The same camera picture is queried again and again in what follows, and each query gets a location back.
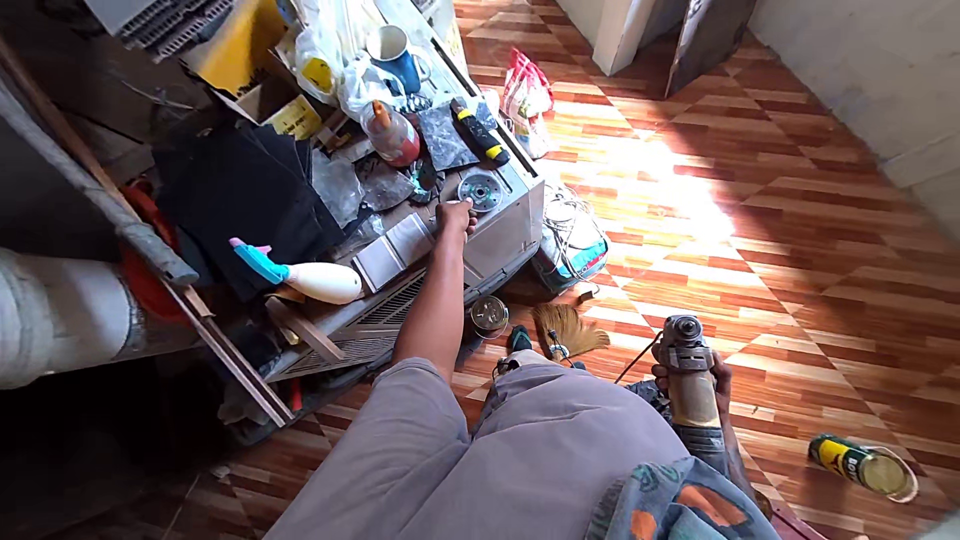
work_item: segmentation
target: plastic toy bottle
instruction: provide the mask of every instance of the plastic toy bottle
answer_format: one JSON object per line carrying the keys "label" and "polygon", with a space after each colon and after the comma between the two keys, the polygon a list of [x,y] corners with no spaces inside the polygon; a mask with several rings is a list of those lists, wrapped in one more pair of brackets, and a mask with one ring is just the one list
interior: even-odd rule
{"label": "plastic toy bottle", "polygon": [[376,153],[394,167],[406,167],[420,155],[420,135],[413,124],[389,105],[373,100],[364,107],[360,125]]}
{"label": "plastic toy bottle", "polygon": [[285,282],[310,298],[331,304],[348,304],[360,295],[360,275],[348,266],[330,262],[277,264],[267,257],[270,246],[253,247],[240,238],[231,238],[230,245],[250,268],[274,285]]}

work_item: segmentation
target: cutting disc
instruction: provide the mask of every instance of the cutting disc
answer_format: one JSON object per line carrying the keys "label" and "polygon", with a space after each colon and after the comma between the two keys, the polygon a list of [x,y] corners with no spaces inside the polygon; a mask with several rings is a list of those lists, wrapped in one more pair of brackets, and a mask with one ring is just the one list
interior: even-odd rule
{"label": "cutting disc", "polygon": [[457,186],[457,198],[463,201],[469,197],[473,199],[473,209],[478,212],[489,212],[500,206],[503,200],[503,187],[491,175],[472,174],[464,177]]}

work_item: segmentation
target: person's left hand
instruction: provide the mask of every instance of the person's left hand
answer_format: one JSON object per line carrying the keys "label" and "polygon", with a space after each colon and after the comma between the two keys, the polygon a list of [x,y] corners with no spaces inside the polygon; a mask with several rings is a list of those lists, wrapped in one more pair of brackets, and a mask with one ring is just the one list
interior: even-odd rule
{"label": "person's left hand", "polygon": [[473,200],[467,197],[463,201],[447,201],[437,205],[437,223],[440,225],[440,236],[448,233],[463,232],[464,242],[467,236],[476,231],[476,213],[471,211]]}

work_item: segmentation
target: straw broom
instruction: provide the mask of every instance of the straw broom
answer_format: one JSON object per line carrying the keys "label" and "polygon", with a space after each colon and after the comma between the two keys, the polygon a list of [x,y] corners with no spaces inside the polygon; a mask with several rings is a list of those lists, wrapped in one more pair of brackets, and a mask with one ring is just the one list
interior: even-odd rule
{"label": "straw broom", "polygon": [[540,346],[555,362],[610,345],[607,333],[597,329],[596,323],[585,325],[573,306],[540,304],[533,316]]}

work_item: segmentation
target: hand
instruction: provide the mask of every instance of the hand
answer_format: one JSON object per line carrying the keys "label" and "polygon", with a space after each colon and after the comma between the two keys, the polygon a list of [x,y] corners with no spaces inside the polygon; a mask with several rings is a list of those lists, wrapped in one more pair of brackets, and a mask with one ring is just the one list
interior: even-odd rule
{"label": "hand", "polygon": [[[653,347],[654,358],[659,358],[660,343]],[[657,378],[657,388],[665,395],[670,388],[669,370],[662,364],[651,368],[651,373]],[[713,351],[713,367],[710,368],[713,378],[716,379],[717,410],[720,412],[720,421],[726,423],[730,418],[730,394],[733,381],[733,369],[723,361],[720,353]]]}
{"label": "hand", "polygon": [[476,212],[472,210],[473,200],[467,197],[463,201],[448,201],[437,205],[437,222],[440,224],[439,236],[463,233],[464,242],[467,235],[476,231]]}

